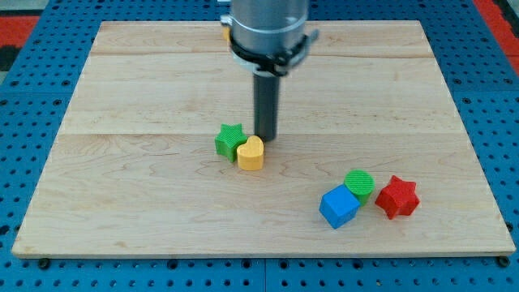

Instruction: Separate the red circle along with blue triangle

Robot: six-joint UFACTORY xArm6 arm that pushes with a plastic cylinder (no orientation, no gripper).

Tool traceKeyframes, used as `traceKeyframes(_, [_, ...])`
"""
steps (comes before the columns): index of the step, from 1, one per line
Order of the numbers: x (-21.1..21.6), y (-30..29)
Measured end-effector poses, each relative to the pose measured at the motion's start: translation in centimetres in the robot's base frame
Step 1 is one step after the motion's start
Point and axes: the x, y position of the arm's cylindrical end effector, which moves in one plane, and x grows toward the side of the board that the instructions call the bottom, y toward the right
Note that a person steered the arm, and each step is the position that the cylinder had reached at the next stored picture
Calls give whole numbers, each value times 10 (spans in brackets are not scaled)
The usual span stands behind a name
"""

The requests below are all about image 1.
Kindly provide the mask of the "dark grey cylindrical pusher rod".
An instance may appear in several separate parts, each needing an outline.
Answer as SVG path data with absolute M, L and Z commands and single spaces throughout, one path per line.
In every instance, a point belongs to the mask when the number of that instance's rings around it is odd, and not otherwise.
M 254 133 L 264 142 L 277 136 L 280 79 L 253 75 Z

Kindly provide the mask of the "yellow block behind arm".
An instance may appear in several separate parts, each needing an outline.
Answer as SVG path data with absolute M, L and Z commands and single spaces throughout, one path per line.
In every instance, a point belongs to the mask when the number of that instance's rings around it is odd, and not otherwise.
M 224 26 L 222 28 L 222 37 L 225 41 L 230 42 L 230 27 Z

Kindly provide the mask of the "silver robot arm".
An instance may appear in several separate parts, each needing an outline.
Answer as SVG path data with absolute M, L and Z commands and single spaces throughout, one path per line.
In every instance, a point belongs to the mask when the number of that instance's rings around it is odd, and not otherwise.
M 229 47 L 237 64 L 252 73 L 254 134 L 264 142 L 277 137 L 281 78 L 298 67 L 318 39 L 306 34 L 307 0 L 231 0 L 220 18 L 229 29 Z

